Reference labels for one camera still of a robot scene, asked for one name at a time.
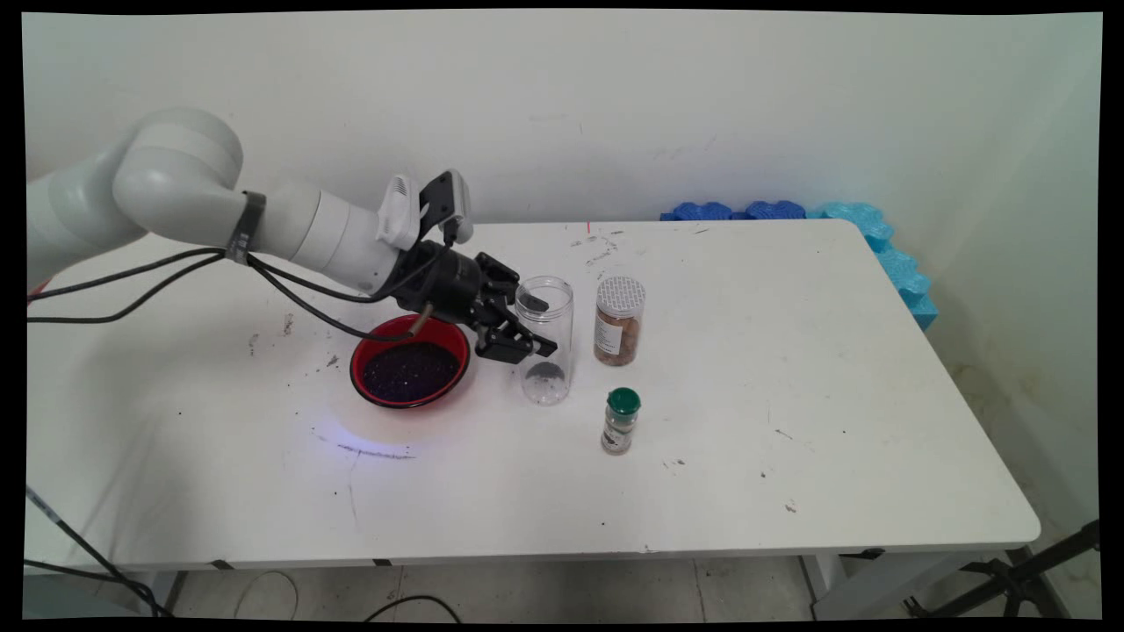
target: white table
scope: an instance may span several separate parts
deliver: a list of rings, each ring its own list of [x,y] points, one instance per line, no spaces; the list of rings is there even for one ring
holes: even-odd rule
[[[148,236],[51,287],[188,247]],[[114,324],[28,325],[28,482],[129,569],[801,554],[822,619],[1039,533],[850,224],[481,225],[457,250],[573,286],[568,399],[536,407],[474,356],[442,401],[378,408],[348,379],[355,338],[219,262]],[[611,368],[593,298],[622,267],[647,307],[636,362]],[[167,273],[28,312],[109,314]],[[298,292],[360,328],[400,314]],[[643,407],[611,457],[618,386]],[[30,504],[25,526],[25,556],[93,568]],[[842,575],[835,553],[868,548],[895,554]]]

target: black wire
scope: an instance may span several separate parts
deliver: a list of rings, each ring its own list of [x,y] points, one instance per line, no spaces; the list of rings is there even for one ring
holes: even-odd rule
[[[453,617],[453,621],[455,621],[457,623],[461,623],[461,617],[456,616],[456,613],[453,611],[453,608],[448,607],[448,604],[446,604],[445,602],[438,599],[437,597],[430,597],[429,595],[414,595],[413,597],[402,597],[401,599],[397,599],[395,602],[390,602],[389,604],[387,604],[387,605],[382,606],[381,608],[374,611],[374,614],[372,614],[371,616],[364,619],[363,623],[370,623],[372,619],[374,619],[374,617],[379,616],[380,614],[387,612],[388,610],[397,606],[398,604],[405,604],[406,602],[417,602],[417,601],[433,602],[433,603],[437,604],[438,606],[445,608],[445,612],[447,612],[448,615]]]
[[[426,261],[424,264],[422,264],[419,268],[417,268],[416,270],[414,270],[413,272],[410,272],[409,274],[407,274],[405,278],[402,278],[401,280],[399,280],[398,282],[396,282],[390,288],[382,288],[382,289],[380,289],[374,295],[372,295],[371,298],[374,299],[374,300],[382,300],[383,298],[386,298],[387,296],[389,296],[391,292],[393,292],[398,288],[402,287],[407,282],[409,282],[410,279],[413,279],[414,277],[420,274],[423,271],[425,271],[426,269],[428,269],[429,267],[432,267],[451,247],[452,247],[452,243],[445,244],[437,252],[437,254],[433,255],[432,259],[429,259],[428,261]],[[365,333],[365,332],[361,332],[361,331],[359,331],[356,328],[350,327],[350,326],[341,323],[339,320],[336,320],[335,318],[328,316],[327,314],[320,312],[319,309],[312,307],[306,300],[303,300],[302,298],[300,298],[299,296],[297,296],[296,294],[293,294],[292,290],[290,290],[289,288],[284,287],[284,285],[282,285],[281,281],[278,281],[277,278],[273,277],[273,274],[271,274],[270,272],[268,272],[265,270],[266,265],[264,263],[262,263],[261,260],[256,260],[255,259],[255,261],[253,263],[251,263],[251,267],[254,270],[256,270],[259,274],[261,274],[262,277],[264,277],[265,280],[269,281],[274,288],[277,288],[278,290],[280,290],[281,294],[283,294],[287,297],[289,297],[290,300],[292,300],[293,303],[296,303],[297,305],[299,305],[300,307],[302,307],[303,309],[306,309],[312,316],[316,316],[320,320],[324,320],[325,323],[332,325],[333,327],[335,327],[335,328],[337,328],[337,329],[339,329],[342,332],[348,333],[348,334],[351,334],[351,335],[353,335],[355,337],[361,337],[363,340],[372,340],[372,341],[375,341],[375,342],[400,342],[400,341],[408,340],[408,338],[410,338],[410,337],[414,336],[414,334],[411,334],[409,332],[406,332],[404,334],[393,335],[393,336],[380,336],[380,335],[375,335],[375,334],[369,334],[369,333]],[[282,276],[285,277],[287,279],[289,279],[289,278],[296,279],[296,277],[292,277],[292,276],[290,276],[288,273],[282,273]],[[324,287],[320,287],[320,286],[316,286],[316,283],[311,283],[311,282],[305,281],[303,279],[301,279],[301,280],[299,280],[297,282],[300,283],[300,285],[302,285],[302,286],[305,286],[305,287],[311,287],[312,289],[316,289],[317,291],[325,290],[325,294],[330,292],[330,294],[328,294],[328,296],[333,296],[333,295],[338,295],[339,294],[339,292],[336,292],[335,290],[329,290],[328,288],[324,288]],[[359,297],[348,297],[348,299],[354,299],[354,298],[359,298]],[[364,300],[362,300],[362,303],[371,303],[371,301],[364,299]]]
[[[189,256],[198,256],[200,254],[225,254],[225,253],[226,253],[225,250],[218,249],[218,247],[206,247],[206,249],[189,250],[189,251],[185,251],[185,252],[181,252],[179,254],[173,254],[172,256],[169,256],[169,258],[165,258],[165,259],[161,259],[160,261],[154,261],[154,262],[148,263],[146,265],[139,265],[137,268],[133,268],[132,270],[125,270],[124,272],[118,272],[116,274],[110,274],[108,277],[102,277],[100,279],[94,279],[92,281],[87,281],[84,283],[75,283],[73,286],[66,286],[65,288],[58,288],[58,289],[55,289],[55,290],[47,290],[47,291],[43,291],[43,292],[39,292],[39,294],[35,294],[35,295],[28,295],[27,301],[31,303],[33,300],[43,300],[45,298],[52,298],[52,297],[64,295],[64,294],[76,292],[79,290],[85,290],[85,289],[89,289],[89,288],[94,288],[94,287],[98,287],[98,286],[101,286],[101,285],[105,285],[105,283],[109,283],[111,281],[117,281],[119,279],[126,279],[126,278],[132,277],[134,274],[139,274],[142,272],[147,272],[149,270],[155,270],[157,268],[163,268],[164,265],[167,265],[169,263],[175,263],[176,261],[180,261],[182,259],[188,259]]]
[[[332,325],[333,327],[335,327],[335,328],[337,328],[337,329],[339,329],[342,332],[348,333],[348,334],[351,334],[353,336],[361,337],[361,338],[364,338],[364,340],[373,340],[375,342],[399,342],[399,341],[404,341],[404,340],[407,340],[407,338],[410,338],[410,337],[414,336],[414,334],[411,334],[409,332],[406,332],[405,334],[398,334],[398,335],[395,335],[395,336],[380,336],[380,335],[375,335],[375,334],[368,334],[368,333],[361,332],[359,329],[348,327],[347,325],[344,325],[343,323],[341,323],[339,320],[336,320],[332,316],[328,316],[327,314],[325,314],[325,313],[320,312],[319,309],[312,307],[311,305],[309,305],[308,303],[306,303],[299,296],[294,295],[292,292],[292,290],[290,290],[289,288],[284,287],[283,285],[281,285],[281,281],[278,281],[273,277],[273,274],[270,274],[269,272],[266,272],[265,270],[263,270],[261,268],[254,268],[254,270],[256,270],[259,274],[261,274],[262,277],[264,277],[266,281],[269,281],[270,283],[272,283],[274,288],[277,288],[278,290],[280,290],[281,294],[285,295],[287,297],[289,297],[290,300],[292,300],[297,305],[299,305],[302,308],[305,308],[309,314],[311,314],[312,316],[316,316],[320,320],[324,320],[325,323]]]
[[[196,263],[192,263],[191,265],[188,265],[183,270],[180,270],[179,272],[175,272],[174,274],[171,274],[170,277],[167,277],[163,281],[156,283],[151,290],[148,290],[144,295],[142,295],[140,298],[136,299],[135,301],[133,301],[132,305],[129,305],[125,309],[121,309],[117,314],[111,314],[109,316],[99,316],[99,317],[94,317],[94,318],[64,318],[64,317],[58,317],[58,316],[29,316],[27,318],[27,322],[28,323],[65,323],[65,324],[79,324],[79,325],[98,325],[98,324],[101,324],[101,323],[112,323],[114,320],[120,320],[121,318],[128,316],[134,309],[136,309],[137,307],[140,307],[142,305],[144,305],[144,303],[146,300],[148,300],[149,298],[152,298],[153,295],[155,295],[160,290],[166,288],[170,283],[172,283],[173,281],[175,281],[180,277],[183,277],[184,274],[188,274],[189,272],[193,272],[193,271],[202,268],[203,265],[210,265],[211,263],[215,263],[216,261],[219,261],[223,258],[224,258],[224,254],[216,254],[215,256],[208,256],[207,259],[205,259],[202,261],[198,261]],[[101,279],[99,279],[98,281],[99,281],[99,285],[100,285],[100,282],[108,282],[108,281],[103,281]]]
[[[297,589],[297,583],[280,570],[266,570],[265,572],[251,579],[250,584],[246,584],[246,587],[242,589],[242,595],[238,595],[238,603],[234,604],[234,614],[230,615],[230,619],[238,619],[238,611],[242,610],[242,603],[246,601],[246,595],[250,594],[250,589],[254,587],[254,584],[256,584],[259,579],[265,577],[266,575],[280,575],[281,577],[284,577],[285,581],[289,583],[289,586],[292,586],[292,594],[293,597],[296,597],[296,603],[292,605],[292,614],[289,615],[289,621],[292,621],[293,617],[297,616],[297,610],[300,607],[300,590]]]
[[[39,495],[36,494],[35,490],[31,489],[30,485],[27,485],[25,482],[24,487],[26,489],[25,495],[27,496],[27,498],[29,500],[31,500],[33,505],[35,505],[40,512],[43,512],[44,515],[46,515],[47,518],[51,522],[55,523],[55,526],[57,526],[58,529],[61,529],[62,532],[65,533],[67,536],[70,536],[71,540],[73,540],[74,542],[76,542],[78,545],[81,547],[83,551],[85,551],[91,558],[93,558],[94,560],[97,560],[98,563],[101,565],[102,568],[105,568],[106,570],[108,570],[109,574],[114,576],[114,578],[119,579],[123,584],[125,584],[134,593],[136,593],[136,595],[138,597],[140,597],[145,603],[147,603],[148,607],[152,608],[152,615],[153,616],[160,616],[158,613],[160,613],[160,611],[163,610],[163,607],[160,604],[156,603],[156,598],[155,598],[155,596],[153,596],[151,588],[148,588],[144,584],[140,584],[139,581],[134,581],[134,580],[125,577],[125,575],[123,575],[120,570],[117,570],[116,566],[114,566],[112,563],[110,563],[110,561],[107,560],[101,553],[99,553],[97,549],[94,549],[92,545],[90,545],[90,543],[85,541],[85,538],[82,538],[81,535],[79,535],[79,533],[76,531],[74,531],[73,529],[71,529],[71,525],[66,524],[66,521],[64,521],[61,516],[58,516],[58,514],[56,514],[54,512],[54,509],[52,509],[49,506],[47,506],[46,500],[44,500],[43,498],[40,498]]]
[[[170,616],[170,617],[173,617],[173,619],[175,617],[175,615],[173,615],[171,612],[169,612],[167,608],[165,608],[164,606],[160,605],[160,603],[156,602],[155,596],[153,596],[153,594],[152,594],[152,589],[148,588],[147,586],[145,586],[140,581],[136,581],[136,580],[129,579],[127,577],[124,578],[124,579],[120,579],[120,578],[111,576],[111,575],[106,575],[103,572],[88,572],[88,571],[84,571],[84,570],[79,570],[76,568],[66,568],[64,566],[55,566],[55,565],[48,565],[46,562],[37,562],[35,560],[29,560],[27,558],[24,558],[24,566],[29,566],[29,567],[34,567],[34,568],[42,568],[43,570],[49,570],[49,571],[53,571],[53,572],[62,572],[62,574],[65,574],[65,575],[73,575],[75,577],[84,577],[87,579],[97,579],[99,581],[109,581],[111,584],[120,584],[120,585],[125,586],[126,588],[129,588],[130,590],[133,590],[137,595],[137,597],[140,597],[140,599],[145,603],[145,605],[147,605],[153,611],[153,616],[161,616],[161,615],[163,615],[163,616]]]
[[[310,290],[316,290],[316,291],[318,291],[318,292],[320,292],[323,295],[327,295],[327,296],[330,296],[333,298],[338,298],[338,299],[342,299],[342,300],[350,300],[352,303],[378,303],[378,301],[387,298],[388,296],[390,296],[395,291],[397,291],[399,288],[401,288],[406,283],[408,283],[411,280],[414,280],[414,278],[417,277],[418,274],[420,274],[422,272],[425,272],[430,267],[433,267],[433,264],[436,263],[437,260],[441,259],[441,256],[443,254],[445,254],[446,252],[448,252],[448,249],[451,249],[452,245],[453,245],[452,243],[445,244],[437,252],[437,254],[433,255],[428,261],[426,261],[425,263],[423,263],[422,265],[419,265],[416,270],[411,271],[406,277],[404,277],[404,278],[399,279],[398,281],[396,281],[393,286],[380,288],[378,291],[375,291],[371,296],[352,296],[350,294],[339,292],[339,291],[333,290],[330,288],[326,288],[324,286],[319,286],[319,285],[314,283],[311,281],[301,279],[300,277],[298,277],[296,274],[291,274],[289,272],[285,272],[284,270],[279,269],[279,268],[274,268],[273,265],[270,265],[269,263],[265,263],[264,261],[262,261],[261,259],[257,259],[256,256],[254,256],[252,254],[246,256],[246,262],[252,268],[254,268],[254,269],[266,270],[269,272],[272,272],[273,274],[277,274],[278,277],[281,277],[283,279],[288,279],[288,280],[290,280],[290,281],[292,281],[292,282],[294,282],[294,283],[297,283],[299,286],[303,286],[303,287],[306,287],[306,288],[308,288]]]

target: black tripod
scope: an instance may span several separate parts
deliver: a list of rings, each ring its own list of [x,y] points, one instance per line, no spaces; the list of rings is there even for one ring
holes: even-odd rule
[[[1007,605],[1004,607],[1003,616],[1018,616],[1018,608],[1023,605],[1023,602],[1032,602],[1041,611],[1043,610],[1043,604],[1040,603],[1040,599],[1035,598],[1032,594],[1033,590],[1027,589],[1027,585],[1036,581],[1043,572],[1080,556],[1089,549],[1100,551],[1100,518],[1090,522],[1081,527],[1081,531],[1041,553],[1026,558],[1015,566],[1009,566],[998,559],[987,563],[971,562],[960,570],[982,572],[990,576],[991,579],[934,611],[926,611],[913,597],[906,602],[906,608],[912,616],[916,617],[960,616],[976,606],[1006,593]]]

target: white robotic arm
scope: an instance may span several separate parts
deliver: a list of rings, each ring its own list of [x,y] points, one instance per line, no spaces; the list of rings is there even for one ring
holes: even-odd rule
[[[87,161],[29,183],[28,292],[146,232],[227,247],[250,204],[246,192],[234,190],[242,159],[238,137],[220,119],[170,109],[148,115]],[[404,309],[426,309],[475,329],[477,353],[484,358],[518,362],[553,351],[551,341],[532,335],[506,307],[515,301],[518,274],[484,253],[468,259],[422,241],[434,227],[446,244],[472,235],[468,187],[456,171],[420,190],[393,177],[378,211],[300,182],[264,198],[251,251],[369,295],[389,282]],[[423,264],[426,270],[418,270]]]
[[[110,148],[28,184],[27,288],[64,268],[139,238],[145,232],[225,247],[246,207],[234,190],[242,145],[217,117],[172,109],[145,117]],[[471,236],[468,193],[456,241]],[[418,237],[416,186],[396,175],[378,213],[327,191],[290,182],[268,195],[253,250],[321,272],[350,288],[377,291],[400,251]]]

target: clear plastic jar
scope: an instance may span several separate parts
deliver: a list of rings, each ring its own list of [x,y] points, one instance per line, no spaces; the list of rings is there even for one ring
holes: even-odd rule
[[[602,364],[623,367],[636,359],[644,286],[632,277],[609,277],[597,287],[593,355]]]
[[[532,333],[558,344],[547,358],[532,353],[519,362],[523,394],[541,406],[558,404],[570,392],[573,290],[556,277],[527,279],[515,291],[515,312]]]

